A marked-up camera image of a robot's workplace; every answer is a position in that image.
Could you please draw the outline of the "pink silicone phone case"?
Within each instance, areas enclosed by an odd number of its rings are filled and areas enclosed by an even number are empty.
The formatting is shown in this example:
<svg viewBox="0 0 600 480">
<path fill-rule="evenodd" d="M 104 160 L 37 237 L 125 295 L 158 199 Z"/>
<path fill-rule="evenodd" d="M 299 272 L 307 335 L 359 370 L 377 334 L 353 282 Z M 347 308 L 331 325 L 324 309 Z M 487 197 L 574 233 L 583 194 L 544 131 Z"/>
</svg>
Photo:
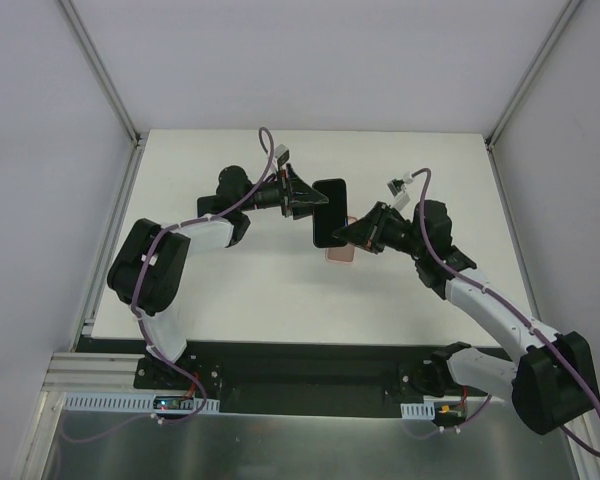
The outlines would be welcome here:
<svg viewBox="0 0 600 480">
<path fill-rule="evenodd" d="M 325 251 L 325 259 L 327 262 L 334 264 L 350 265 L 355 258 L 355 247 L 347 244 L 341 247 L 330 247 Z"/>
</svg>

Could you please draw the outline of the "black smartphone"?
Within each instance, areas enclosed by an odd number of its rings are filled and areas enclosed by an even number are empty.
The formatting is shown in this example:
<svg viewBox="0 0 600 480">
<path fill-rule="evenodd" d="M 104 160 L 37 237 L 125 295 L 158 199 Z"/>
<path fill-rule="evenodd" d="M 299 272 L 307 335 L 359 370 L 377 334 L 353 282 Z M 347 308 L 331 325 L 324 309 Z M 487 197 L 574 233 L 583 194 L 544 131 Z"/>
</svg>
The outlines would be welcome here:
<svg viewBox="0 0 600 480">
<path fill-rule="evenodd" d="M 215 195 L 199 197 L 196 202 L 197 216 L 214 215 L 217 213 L 217 197 Z"/>
<path fill-rule="evenodd" d="M 313 209 L 313 244 L 316 248 L 339 248 L 347 245 L 333 233 L 348 223 L 347 188 L 344 179 L 318 180 L 312 188 L 326 196 L 328 203 Z"/>
</svg>

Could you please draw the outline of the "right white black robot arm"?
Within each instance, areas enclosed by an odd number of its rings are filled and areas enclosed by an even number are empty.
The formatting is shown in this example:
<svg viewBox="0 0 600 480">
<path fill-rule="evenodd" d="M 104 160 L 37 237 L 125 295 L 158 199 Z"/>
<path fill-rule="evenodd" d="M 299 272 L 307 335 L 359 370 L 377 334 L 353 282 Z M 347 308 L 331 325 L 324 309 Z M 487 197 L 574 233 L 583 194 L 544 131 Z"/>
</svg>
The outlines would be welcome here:
<svg viewBox="0 0 600 480">
<path fill-rule="evenodd" d="M 493 357 L 464 342 L 440 348 L 411 373 L 416 391 L 442 397 L 473 387 L 510 402 L 522 422 L 540 435 L 599 407 L 588 342 L 521 313 L 489 287 L 476 263 L 453 245 L 444 203 L 425 200 L 406 220 L 379 202 L 334 235 L 370 253 L 391 248 L 409 255 L 421 282 L 470 316 L 507 354 Z"/>
</svg>

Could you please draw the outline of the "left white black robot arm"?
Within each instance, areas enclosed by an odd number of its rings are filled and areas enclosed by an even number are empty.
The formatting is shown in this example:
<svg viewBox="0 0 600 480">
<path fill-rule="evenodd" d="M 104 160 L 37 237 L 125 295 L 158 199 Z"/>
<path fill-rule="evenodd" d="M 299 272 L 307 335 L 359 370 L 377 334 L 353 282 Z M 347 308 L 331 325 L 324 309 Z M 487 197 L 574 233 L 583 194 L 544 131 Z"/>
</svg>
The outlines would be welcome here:
<svg viewBox="0 0 600 480">
<path fill-rule="evenodd" d="M 203 215 L 181 224 L 137 220 L 106 279 L 138 322 L 148 352 L 161 360 L 156 375 L 171 389 L 184 387 L 191 377 L 190 363 L 181 358 L 187 340 L 174 306 L 189 258 L 239 243 L 250 226 L 248 211 L 279 208 L 297 220 L 329 203 L 289 164 L 256 183 L 243 168 L 229 166 L 219 174 L 216 193 L 201 201 Z"/>
</svg>

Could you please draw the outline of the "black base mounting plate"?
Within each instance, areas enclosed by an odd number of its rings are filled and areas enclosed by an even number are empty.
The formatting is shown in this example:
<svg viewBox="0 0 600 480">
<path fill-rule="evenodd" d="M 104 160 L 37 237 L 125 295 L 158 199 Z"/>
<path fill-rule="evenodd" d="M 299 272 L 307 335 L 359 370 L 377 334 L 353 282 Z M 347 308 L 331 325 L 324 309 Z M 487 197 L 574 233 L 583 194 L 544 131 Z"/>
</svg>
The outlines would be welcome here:
<svg viewBox="0 0 600 480">
<path fill-rule="evenodd" d="M 83 337 L 80 353 L 136 354 L 137 390 L 186 391 L 220 403 L 223 413 L 397 418 L 423 400 L 413 375 L 438 347 L 191 341 L 171 369 L 151 359 L 141 340 Z"/>
</svg>

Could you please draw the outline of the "left aluminium frame post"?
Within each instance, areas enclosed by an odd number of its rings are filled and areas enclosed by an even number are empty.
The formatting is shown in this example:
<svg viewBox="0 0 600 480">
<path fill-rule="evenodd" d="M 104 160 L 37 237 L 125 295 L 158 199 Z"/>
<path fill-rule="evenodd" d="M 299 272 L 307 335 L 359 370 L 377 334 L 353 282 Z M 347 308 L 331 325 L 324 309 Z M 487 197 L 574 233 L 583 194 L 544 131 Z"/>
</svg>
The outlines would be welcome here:
<svg viewBox="0 0 600 480">
<path fill-rule="evenodd" d="M 71 0 L 55 1 L 74 37 L 101 93 L 132 145 L 141 143 L 142 133 L 136 127 L 114 81 L 94 43 L 77 6 Z"/>
</svg>

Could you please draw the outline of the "aluminium frame post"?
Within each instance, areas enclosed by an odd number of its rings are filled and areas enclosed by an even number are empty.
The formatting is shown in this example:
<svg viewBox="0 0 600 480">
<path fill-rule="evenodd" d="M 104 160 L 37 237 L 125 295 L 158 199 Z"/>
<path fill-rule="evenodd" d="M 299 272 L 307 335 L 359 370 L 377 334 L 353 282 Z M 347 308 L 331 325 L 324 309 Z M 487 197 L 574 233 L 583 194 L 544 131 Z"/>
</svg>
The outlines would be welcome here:
<svg viewBox="0 0 600 480">
<path fill-rule="evenodd" d="M 142 133 L 136 127 L 114 81 L 94 43 L 77 6 L 71 0 L 55 1 L 74 37 L 101 93 L 132 145 L 141 143 Z"/>
<path fill-rule="evenodd" d="M 517 82 L 513 93 L 509 97 L 496 123 L 485 137 L 485 145 L 488 152 L 491 152 L 494 149 L 497 142 L 502 137 L 514 114 L 530 92 L 536 78 L 541 73 L 542 68 L 549 60 L 551 54 L 561 41 L 565 31 L 584 4 L 585 2 L 583 0 L 569 0 L 564 2 L 564 5 L 561 7 L 557 17 L 541 41 L 530 63 Z"/>
</svg>

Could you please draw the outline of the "right aluminium frame post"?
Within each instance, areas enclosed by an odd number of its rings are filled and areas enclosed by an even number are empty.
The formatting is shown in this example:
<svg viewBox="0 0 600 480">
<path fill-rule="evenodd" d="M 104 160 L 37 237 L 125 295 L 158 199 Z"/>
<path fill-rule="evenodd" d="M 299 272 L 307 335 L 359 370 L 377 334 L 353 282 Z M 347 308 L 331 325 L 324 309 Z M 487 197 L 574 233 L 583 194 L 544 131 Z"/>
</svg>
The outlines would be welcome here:
<svg viewBox="0 0 600 480">
<path fill-rule="evenodd" d="M 488 152 L 491 152 L 494 149 L 497 142 L 502 137 L 514 114 L 530 92 L 536 78 L 541 73 L 542 68 L 549 60 L 551 54 L 561 41 L 565 31 L 584 4 L 585 2 L 583 0 L 569 0 L 564 2 L 564 5 L 561 7 L 557 17 L 541 41 L 530 63 L 517 82 L 513 93 L 509 97 L 496 123 L 485 137 L 485 145 Z"/>
</svg>

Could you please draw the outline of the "front aluminium rail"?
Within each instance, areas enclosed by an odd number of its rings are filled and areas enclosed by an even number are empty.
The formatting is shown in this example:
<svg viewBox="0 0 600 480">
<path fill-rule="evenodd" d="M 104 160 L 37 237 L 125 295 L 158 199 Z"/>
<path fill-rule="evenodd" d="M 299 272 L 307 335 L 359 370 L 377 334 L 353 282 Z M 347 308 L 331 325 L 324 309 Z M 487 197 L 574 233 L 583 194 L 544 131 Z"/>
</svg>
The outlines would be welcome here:
<svg viewBox="0 0 600 480">
<path fill-rule="evenodd" d="M 140 354 L 54 353 L 43 391 L 130 392 Z"/>
</svg>

